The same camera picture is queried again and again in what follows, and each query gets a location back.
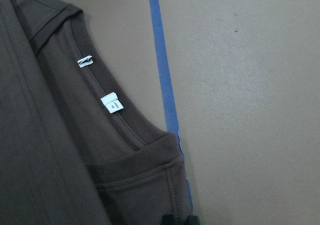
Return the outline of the right gripper black right finger tip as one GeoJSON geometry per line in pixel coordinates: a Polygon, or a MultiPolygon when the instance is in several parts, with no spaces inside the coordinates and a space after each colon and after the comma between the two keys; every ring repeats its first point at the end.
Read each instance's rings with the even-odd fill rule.
{"type": "Polygon", "coordinates": [[[187,217],[187,225],[201,225],[201,222],[196,215],[189,215],[187,217]]]}

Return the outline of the right gripper black left finger tip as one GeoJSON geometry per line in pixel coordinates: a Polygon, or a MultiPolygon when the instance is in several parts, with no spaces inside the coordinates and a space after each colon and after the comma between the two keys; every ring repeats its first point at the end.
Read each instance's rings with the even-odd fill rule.
{"type": "Polygon", "coordinates": [[[184,225],[183,221],[179,221],[173,214],[166,214],[161,218],[161,225],[184,225]]]}

